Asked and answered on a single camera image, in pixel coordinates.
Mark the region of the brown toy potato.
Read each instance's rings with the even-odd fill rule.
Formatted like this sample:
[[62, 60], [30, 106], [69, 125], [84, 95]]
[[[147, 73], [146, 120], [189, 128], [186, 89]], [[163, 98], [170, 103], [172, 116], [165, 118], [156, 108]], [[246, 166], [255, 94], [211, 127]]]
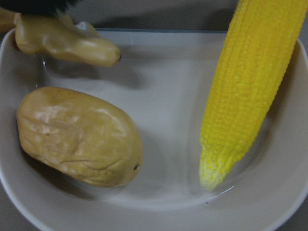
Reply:
[[23, 150], [81, 182], [113, 187], [130, 183], [143, 163], [143, 145], [132, 119], [99, 98], [43, 87], [18, 106]]

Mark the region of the beige plastic dustpan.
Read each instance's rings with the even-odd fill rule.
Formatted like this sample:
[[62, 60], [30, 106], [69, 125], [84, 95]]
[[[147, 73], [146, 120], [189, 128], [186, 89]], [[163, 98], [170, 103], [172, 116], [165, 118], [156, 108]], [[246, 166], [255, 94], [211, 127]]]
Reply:
[[[199, 185], [200, 123], [224, 33], [101, 30], [117, 43], [112, 68], [0, 50], [0, 180], [43, 231], [272, 231], [308, 193], [308, 61], [297, 42], [288, 71], [249, 153], [212, 192]], [[38, 87], [84, 92], [121, 108], [142, 136], [135, 180], [99, 188], [29, 157], [16, 109]]]

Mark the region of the yellow toy corn cob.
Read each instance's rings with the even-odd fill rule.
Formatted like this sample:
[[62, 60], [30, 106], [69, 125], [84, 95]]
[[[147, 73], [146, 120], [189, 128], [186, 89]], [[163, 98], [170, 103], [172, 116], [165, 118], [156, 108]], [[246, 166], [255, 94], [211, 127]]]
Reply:
[[201, 124], [200, 185], [219, 186], [254, 143], [290, 63], [305, 0], [241, 0], [230, 22]]

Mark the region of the tan toy ginger root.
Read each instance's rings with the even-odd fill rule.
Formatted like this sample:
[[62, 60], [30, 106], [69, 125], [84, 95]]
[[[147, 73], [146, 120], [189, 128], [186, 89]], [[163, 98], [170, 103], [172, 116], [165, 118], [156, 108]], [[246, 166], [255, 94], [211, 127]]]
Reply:
[[26, 15], [0, 10], [0, 30], [15, 30], [15, 41], [25, 54], [50, 54], [60, 60], [111, 67], [121, 57], [120, 49], [101, 38], [94, 27], [75, 25], [68, 15]]

